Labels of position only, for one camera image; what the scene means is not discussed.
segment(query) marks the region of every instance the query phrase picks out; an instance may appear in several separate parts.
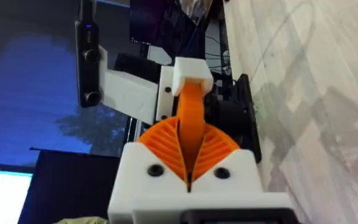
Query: window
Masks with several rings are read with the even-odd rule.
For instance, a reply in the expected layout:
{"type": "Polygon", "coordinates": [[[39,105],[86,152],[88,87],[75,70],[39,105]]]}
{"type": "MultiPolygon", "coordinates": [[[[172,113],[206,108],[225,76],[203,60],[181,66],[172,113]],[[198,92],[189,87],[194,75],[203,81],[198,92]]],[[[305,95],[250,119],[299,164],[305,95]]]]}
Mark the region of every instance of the window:
{"type": "MultiPolygon", "coordinates": [[[[118,156],[126,115],[77,104],[74,20],[78,1],[0,0],[0,164],[33,166],[30,147],[118,156]]],[[[138,55],[129,9],[98,3],[100,43],[138,55]]]]}

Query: black cable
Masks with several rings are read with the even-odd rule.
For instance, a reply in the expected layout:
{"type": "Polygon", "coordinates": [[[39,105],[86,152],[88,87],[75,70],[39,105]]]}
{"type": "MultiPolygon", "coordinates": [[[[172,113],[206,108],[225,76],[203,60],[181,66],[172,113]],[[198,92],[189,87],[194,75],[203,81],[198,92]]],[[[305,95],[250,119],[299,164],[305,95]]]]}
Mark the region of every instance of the black cable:
{"type": "Polygon", "coordinates": [[[209,68],[222,68],[222,66],[219,65],[219,66],[213,66],[213,67],[209,67],[209,68]]]}
{"type": "Polygon", "coordinates": [[[217,56],[217,57],[221,57],[221,55],[214,55],[214,54],[210,54],[210,53],[205,53],[206,55],[211,55],[211,56],[217,56]]]}
{"type": "Polygon", "coordinates": [[[219,41],[217,41],[215,38],[213,38],[213,37],[209,37],[209,36],[206,36],[207,38],[209,38],[209,39],[212,39],[212,40],[214,40],[216,43],[218,43],[219,45],[221,45],[221,43],[219,42],[219,41]]]}

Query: screw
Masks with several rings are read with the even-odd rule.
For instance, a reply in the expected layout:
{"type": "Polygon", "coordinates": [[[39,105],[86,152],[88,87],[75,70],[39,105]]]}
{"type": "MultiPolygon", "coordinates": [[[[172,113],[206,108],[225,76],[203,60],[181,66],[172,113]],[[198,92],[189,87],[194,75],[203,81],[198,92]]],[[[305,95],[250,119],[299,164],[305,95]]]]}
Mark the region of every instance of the screw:
{"type": "Polygon", "coordinates": [[[230,171],[228,171],[228,169],[223,167],[217,168],[214,174],[219,179],[228,179],[230,177],[230,171]]]}
{"type": "Polygon", "coordinates": [[[86,102],[92,105],[97,105],[101,100],[101,95],[97,92],[85,93],[86,102]]]}
{"type": "Polygon", "coordinates": [[[164,167],[159,164],[154,164],[148,167],[148,175],[151,177],[159,177],[164,173],[164,167]]]}

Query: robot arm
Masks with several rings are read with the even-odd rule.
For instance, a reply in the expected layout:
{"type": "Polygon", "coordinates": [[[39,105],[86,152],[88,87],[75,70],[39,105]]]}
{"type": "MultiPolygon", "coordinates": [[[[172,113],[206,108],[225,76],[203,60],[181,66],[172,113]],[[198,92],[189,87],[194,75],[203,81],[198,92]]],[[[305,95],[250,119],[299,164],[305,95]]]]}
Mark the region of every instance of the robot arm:
{"type": "Polygon", "coordinates": [[[214,82],[205,60],[176,58],[152,80],[109,70],[94,8],[82,0],[75,23],[81,106],[102,102],[153,125],[123,149],[110,223],[297,224],[288,194],[263,191],[254,153],[205,124],[203,98],[214,82]]]}

